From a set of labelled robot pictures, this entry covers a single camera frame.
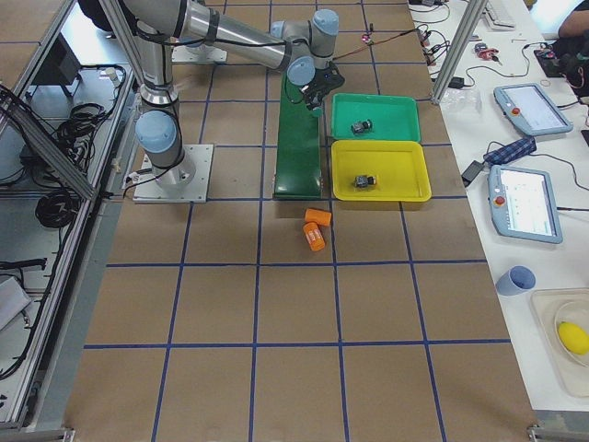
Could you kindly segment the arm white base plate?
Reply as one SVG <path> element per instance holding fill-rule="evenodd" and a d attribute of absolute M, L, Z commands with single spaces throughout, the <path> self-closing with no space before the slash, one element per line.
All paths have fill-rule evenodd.
<path fill-rule="evenodd" d="M 214 146 L 184 145 L 184 158 L 162 177 L 163 169 L 153 169 L 150 158 L 144 154 L 144 168 L 133 188 L 133 200 L 139 204 L 205 203 L 213 163 Z"/>
<path fill-rule="evenodd" d="M 224 64 L 227 52 L 213 46 L 179 46 L 172 52 L 173 64 Z"/>

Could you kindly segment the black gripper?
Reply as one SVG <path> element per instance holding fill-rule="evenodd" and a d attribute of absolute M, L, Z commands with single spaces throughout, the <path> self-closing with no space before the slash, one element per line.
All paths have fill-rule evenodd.
<path fill-rule="evenodd" d="M 333 90 L 344 85 L 345 78 L 334 62 L 318 69 L 311 82 L 301 87 L 303 102 L 310 111 L 321 107 L 323 99 Z"/>

